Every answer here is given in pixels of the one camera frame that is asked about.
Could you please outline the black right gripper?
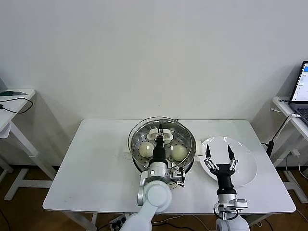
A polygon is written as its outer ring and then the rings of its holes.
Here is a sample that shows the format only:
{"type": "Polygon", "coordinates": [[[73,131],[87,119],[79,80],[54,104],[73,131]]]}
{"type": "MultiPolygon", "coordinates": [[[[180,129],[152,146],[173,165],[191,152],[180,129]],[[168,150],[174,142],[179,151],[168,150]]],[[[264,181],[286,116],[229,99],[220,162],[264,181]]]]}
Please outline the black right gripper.
{"type": "Polygon", "coordinates": [[[209,145],[208,144],[206,145],[204,163],[207,166],[207,168],[211,171],[211,173],[217,177],[218,180],[217,195],[237,194],[236,190],[234,189],[234,185],[232,184],[231,176],[235,173],[236,166],[239,160],[235,158],[235,154],[229,145],[228,145],[228,155],[230,164],[217,164],[216,167],[216,165],[213,163],[211,159],[209,145]]]}

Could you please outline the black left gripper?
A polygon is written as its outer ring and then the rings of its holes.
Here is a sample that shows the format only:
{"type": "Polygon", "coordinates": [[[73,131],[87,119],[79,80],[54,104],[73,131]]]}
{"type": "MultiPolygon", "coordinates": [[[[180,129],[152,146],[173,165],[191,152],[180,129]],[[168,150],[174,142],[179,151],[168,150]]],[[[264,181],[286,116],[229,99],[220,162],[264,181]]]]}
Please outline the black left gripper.
{"type": "Polygon", "coordinates": [[[153,158],[152,162],[162,162],[166,163],[166,151],[164,149],[164,143],[167,142],[167,129],[162,129],[161,132],[161,124],[157,129],[157,136],[156,136],[156,146],[153,149],[153,158]]]}

